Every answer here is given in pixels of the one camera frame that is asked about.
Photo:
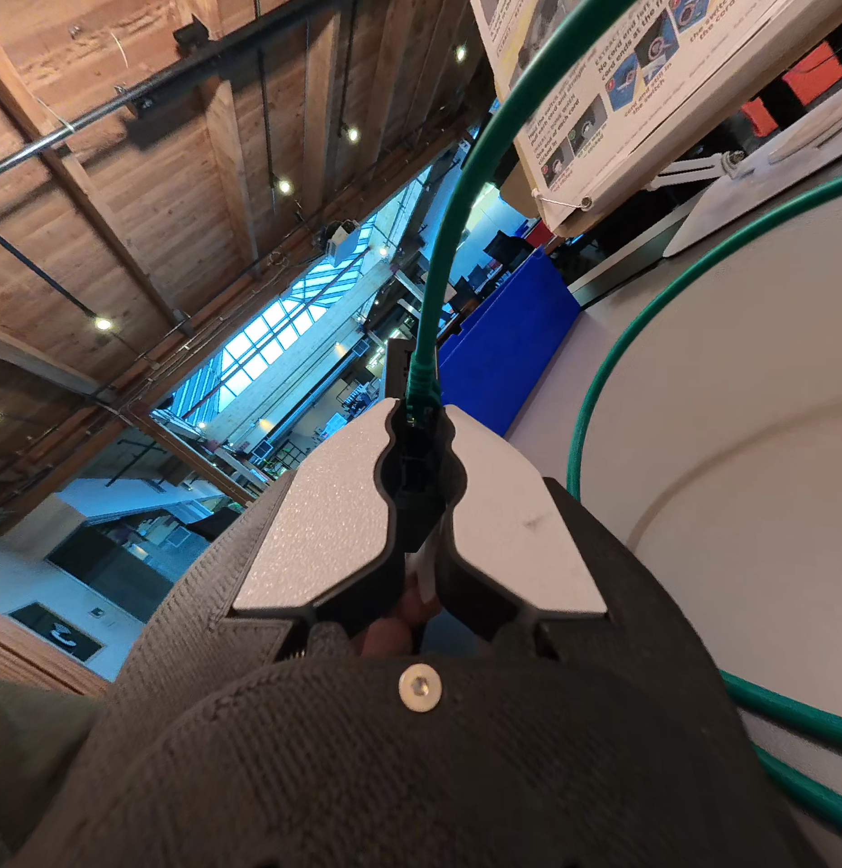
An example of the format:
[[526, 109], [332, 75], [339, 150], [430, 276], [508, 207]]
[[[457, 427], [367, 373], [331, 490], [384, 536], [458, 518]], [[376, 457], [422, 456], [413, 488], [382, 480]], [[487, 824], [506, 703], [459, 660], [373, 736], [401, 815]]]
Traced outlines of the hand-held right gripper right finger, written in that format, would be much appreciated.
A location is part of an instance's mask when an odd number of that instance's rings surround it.
[[435, 588], [444, 608], [493, 640], [506, 624], [599, 620], [608, 606], [549, 486], [508, 442], [456, 406], [440, 416]]

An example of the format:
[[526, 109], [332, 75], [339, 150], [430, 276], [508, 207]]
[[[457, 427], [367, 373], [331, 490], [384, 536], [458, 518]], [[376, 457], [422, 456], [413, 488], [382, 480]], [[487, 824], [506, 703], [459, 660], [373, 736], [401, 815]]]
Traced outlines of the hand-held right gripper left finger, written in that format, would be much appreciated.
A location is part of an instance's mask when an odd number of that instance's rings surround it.
[[394, 397], [379, 400], [300, 464], [232, 603], [255, 619], [337, 623], [354, 637], [402, 594], [397, 508], [384, 460], [396, 445]]

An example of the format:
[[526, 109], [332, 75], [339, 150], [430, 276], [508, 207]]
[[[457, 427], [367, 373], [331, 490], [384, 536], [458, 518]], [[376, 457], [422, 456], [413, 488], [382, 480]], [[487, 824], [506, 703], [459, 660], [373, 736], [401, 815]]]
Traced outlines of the black network switch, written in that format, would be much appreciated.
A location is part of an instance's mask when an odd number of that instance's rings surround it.
[[408, 410], [405, 389], [415, 341], [389, 339], [383, 357], [381, 399], [397, 400], [386, 421], [393, 443], [385, 453], [381, 480], [396, 510], [396, 544], [405, 553], [417, 552], [445, 512], [440, 489], [444, 450], [440, 407]]

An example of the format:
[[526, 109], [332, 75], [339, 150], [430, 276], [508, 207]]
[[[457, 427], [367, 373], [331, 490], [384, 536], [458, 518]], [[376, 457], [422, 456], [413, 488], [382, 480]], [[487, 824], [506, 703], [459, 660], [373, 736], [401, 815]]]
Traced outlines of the person's right forearm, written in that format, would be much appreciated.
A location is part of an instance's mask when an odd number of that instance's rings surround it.
[[0, 866], [40, 824], [101, 709], [95, 698], [0, 679]]

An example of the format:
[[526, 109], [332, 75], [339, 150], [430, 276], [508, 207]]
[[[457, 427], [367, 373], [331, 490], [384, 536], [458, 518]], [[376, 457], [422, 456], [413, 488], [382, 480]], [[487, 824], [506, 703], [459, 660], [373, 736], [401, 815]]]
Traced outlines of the person's right hand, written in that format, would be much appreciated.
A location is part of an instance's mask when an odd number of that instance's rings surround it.
[[362, 658], [411, 656], [426, 624], [441, 610], [436, 595], [424, 601], [417, 587], [404, 591], [397, 604], [366, 629], [360, 638]]

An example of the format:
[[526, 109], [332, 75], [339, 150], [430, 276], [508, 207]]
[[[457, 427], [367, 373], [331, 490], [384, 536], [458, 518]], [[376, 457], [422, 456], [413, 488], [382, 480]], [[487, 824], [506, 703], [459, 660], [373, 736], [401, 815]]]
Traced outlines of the blue plastic bin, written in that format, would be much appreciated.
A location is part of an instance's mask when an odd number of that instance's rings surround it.
[[441, 401], [504, 437], [581, 309], [542, 247], [438, 353]]

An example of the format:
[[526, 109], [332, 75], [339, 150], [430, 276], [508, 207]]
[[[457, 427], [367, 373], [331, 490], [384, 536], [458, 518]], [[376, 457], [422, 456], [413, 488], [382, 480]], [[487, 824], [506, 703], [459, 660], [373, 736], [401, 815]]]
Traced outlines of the skylight window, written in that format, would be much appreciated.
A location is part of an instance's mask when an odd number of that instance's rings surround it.
[[339, 265], [314, 266], [191, 375], [167, 409], [202, 429], [310, 331], [361, 277], [362, 242]]

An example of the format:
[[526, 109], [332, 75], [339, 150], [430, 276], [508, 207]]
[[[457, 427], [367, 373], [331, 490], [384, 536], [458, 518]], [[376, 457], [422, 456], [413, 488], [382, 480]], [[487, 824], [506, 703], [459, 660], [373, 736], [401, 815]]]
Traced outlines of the brown clipboard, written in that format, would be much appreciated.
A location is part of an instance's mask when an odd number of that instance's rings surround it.
[[638, 148], [620, 161], [608, 160], [603, 167], [585, 172], [589, 178], [585, 193], [593, 201], [590, 206], [554, 204], [554, 215], [545, 211], [540, 197], [532, 195], [526, 161], [518, 150], [518, 163], [502, 183], [499, 195], [525, 218], [540, 218], [549, 231], [565, 239], [600, 223], [664, 165], [675, 161], [684, 148], [687, 146], [657, 142], [655, 147]]

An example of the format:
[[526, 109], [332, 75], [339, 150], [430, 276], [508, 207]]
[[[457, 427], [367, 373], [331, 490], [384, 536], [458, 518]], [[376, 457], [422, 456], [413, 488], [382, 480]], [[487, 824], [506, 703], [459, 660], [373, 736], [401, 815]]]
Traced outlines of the white clipboard stand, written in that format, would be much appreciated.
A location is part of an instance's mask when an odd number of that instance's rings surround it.
[[662, 256], [670, 259], [842, 157], [842, 90], [715, 181]]

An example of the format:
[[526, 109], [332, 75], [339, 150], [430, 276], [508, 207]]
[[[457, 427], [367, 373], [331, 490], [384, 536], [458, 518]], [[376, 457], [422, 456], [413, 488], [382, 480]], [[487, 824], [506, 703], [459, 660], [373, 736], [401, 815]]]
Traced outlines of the printed instruction sheet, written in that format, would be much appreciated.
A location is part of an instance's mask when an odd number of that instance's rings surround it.
[[553, 230], [765, 24], [775, 1], [635, 2], [552, 86], [516, 137]]

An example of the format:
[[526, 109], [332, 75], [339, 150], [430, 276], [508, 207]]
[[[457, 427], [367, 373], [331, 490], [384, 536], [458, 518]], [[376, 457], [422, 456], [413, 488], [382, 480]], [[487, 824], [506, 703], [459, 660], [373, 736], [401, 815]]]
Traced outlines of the black wall sign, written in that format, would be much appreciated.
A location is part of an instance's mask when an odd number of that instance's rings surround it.
[[13, 609], [7, 616], [81, 663], [91, 660], [104, 647], [97, 639], [41, 602], [30, 602]]

